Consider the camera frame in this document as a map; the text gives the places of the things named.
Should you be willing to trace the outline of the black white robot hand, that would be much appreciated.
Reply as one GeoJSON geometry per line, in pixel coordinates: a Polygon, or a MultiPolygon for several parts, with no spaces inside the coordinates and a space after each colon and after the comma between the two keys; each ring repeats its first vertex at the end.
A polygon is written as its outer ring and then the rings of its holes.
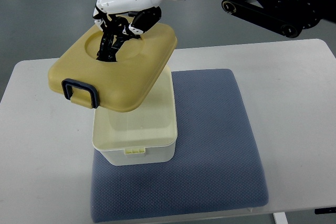
{"type": "Polygon", "coordinates": [[[103,32],[97,60],[115,62],[117,52],[126,41],[139,39],[161,19],[159,4],[162,1],[97,0],[92,18],[103,32]]]}

